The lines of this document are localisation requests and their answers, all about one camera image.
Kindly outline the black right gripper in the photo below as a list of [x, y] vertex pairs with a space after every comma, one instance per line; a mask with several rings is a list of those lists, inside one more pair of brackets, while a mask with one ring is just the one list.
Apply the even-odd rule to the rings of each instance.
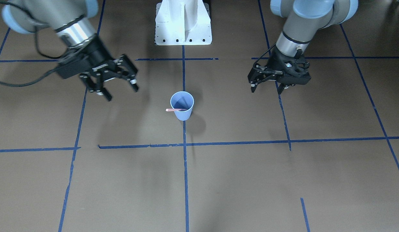
[[[88, 56], [90, 69], [80, 73], [79, 78], [89, 92], [96, 93], [105, 97], [107, 101], [111, 101], [113, 97], [105, 88], [104, 81], [112, 78], [126, 80], [134, 92], [139, 91], [136, 80], [137, 67], [126, 54], [113, 58], [99, 36], [95, 35], [83, 46], [70, 49], [67, 55], [69, 54], [84, 54]], [[91, 76], [96, 77], [96, 82], [92, 80]]]

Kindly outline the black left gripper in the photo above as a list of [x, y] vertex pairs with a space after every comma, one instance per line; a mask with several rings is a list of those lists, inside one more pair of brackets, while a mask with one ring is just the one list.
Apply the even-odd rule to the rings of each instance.
[[308, 73], [309, 62], [305, 59], [301, 48], [297, 48], [296, 55], [289, 57], [280, 52], [276, 45], [273, 46], [267, 67], [259, 64], [251, 68], [248, 74], [248, 82], [251, 84], [251, 92], [254, 93], [257, 86], [266, 81], [276, 81], [274, 71], [301, 76]]

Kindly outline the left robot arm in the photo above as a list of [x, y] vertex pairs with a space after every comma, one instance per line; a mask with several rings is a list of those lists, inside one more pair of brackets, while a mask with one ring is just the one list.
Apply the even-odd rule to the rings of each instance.
[[266, 81], [276, 81], [278, 94], [295, 85], [311, 80], [310, 64], [304, 57], [316, 32], [331, 25], [341, 24], [354, 16], [357, 0], [272, 0], [271, 11], [286, 18], [277, 41], [268, 50], [266, 65], [254, 62], [248, 82], [251, 91]]

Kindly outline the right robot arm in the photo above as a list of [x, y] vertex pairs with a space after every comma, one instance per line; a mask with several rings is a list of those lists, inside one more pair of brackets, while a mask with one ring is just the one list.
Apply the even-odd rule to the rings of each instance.
[[92, 26], [89, 18], [98, 13], [96, 0], [8, 0], [3, 4], [2, 19], [20, 34], [34, 34], [52, 28], [67, 46], [57, 67], [46, 72], [67, 79], [78, 75], [90, 92], [112, 100], [104, 87], [106, 81], [118, 78], [127, 81], [135, 92], [137, 68], [127, 55], [114, 59]]

